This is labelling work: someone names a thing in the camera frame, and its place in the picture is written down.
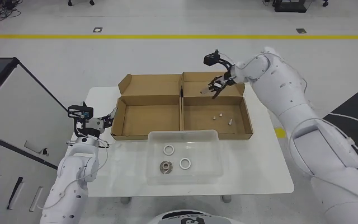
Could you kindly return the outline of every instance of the cardboard box flap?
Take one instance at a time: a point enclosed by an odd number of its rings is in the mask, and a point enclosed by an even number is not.
[[[118,84],[123,96],[179,96],[180,74],[139,74],[127,76]]]
[[[121,95],[123,95],[124,91],[129,86],[131,80],[132,80],[132,75],[127,74],[126,77],[124,77],[122,79],[122,81],[118,84],[118,88],[119,88],[119,91],[120,91]]]
[[[217,76],[223,76],[225,72],[183,72],[183,95],[184,97],[212,97],[213,92],[202,95],[200,91]],[[245,84],[227,86],[218,97],[243,96]]]

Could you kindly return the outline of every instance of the rubber o-ring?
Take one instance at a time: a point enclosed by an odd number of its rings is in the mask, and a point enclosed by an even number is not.
[[[172,148],[172,151],[167,152],[166,148]],[[164,146],[163,152],[164,152],[165,155],[170,156],[170,155],[172,155],[174,153],[174,147],[171,144],[167,144],[166,146]]]
[[[181,164],[184,160],[188,161],[188,163],[189,163],[189,165],[188,165],[187,167],[183,167],[183,165]],[[188,158],[182,158],[182,159],[180,160],[180,162],[179,162],[179,166],[180,166],[180,168],[182,168],[183,170],[187,170],[187,169],[189,169],[189,167],[191,166],[191,162],[190,162],[190,160],[189,160]]]

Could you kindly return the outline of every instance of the open cardboard box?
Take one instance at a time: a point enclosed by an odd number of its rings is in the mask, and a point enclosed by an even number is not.
[[[111,135],[115,140],[147,139],[154,130],[182,130],[180,74],[130,75],[119,84]]]
[[[155,130],[213,129],[219,139],[249,139],[253,130],[243,97],[244,84],[227,86],[216,99],[212,99],[213,93],[200,93],[214,77],[223,74],[128,74],[118,84],[121,98],[111,135],[115,140],[140,140]]]
[[[182,76],[182,130],[216,130],[219,139],[249,139],[252,126],[243,97],[245,85],[227,86],[218,97],[200,91],[224,72],[184,72]]]

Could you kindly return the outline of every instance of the transparent container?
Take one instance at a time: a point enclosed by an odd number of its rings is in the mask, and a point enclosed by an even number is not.
[[[168,144],[175,149],[169,156],[163,152]],[[220,150],[215,130],[150,132],[147,142],[147,182],[150,185],[213,183],[223,174]],[[191,161],[189,169],[180,168],[182,158]],[[173,165],[169,174],[160,171],[163,161],[170,161]]]

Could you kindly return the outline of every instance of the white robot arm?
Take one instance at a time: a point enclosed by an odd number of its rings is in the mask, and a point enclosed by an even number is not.
[[[358,223],[358,155],[354,142],[341,130],[320,119],[304,97],[306,81],[272,48],[265,48],[247,62],[232,65],[209,54],[204,63],[220,63],[228,71],[202,90],[219,95],[227,85],[250,82],[259,100],[286,130],[294,162],[311,179],[323,204],[328,223]]]
[[[98,148],[102,140],[98,137],[106,128],[112,126],[116,111],[117,108],[107,116],[93,118],[93,108],[87,107],[85,103],[68,108],[68,116],[74,118],[74,130],[78,138],[68,142],[73,148],[58,166],[56,182],[42,208],[41,224],[75,224],[81,219],[88,198],[87,183],[96,179],[98,170],[107,161],[99,167]],[[77,156],[76,153],[91,156]]]

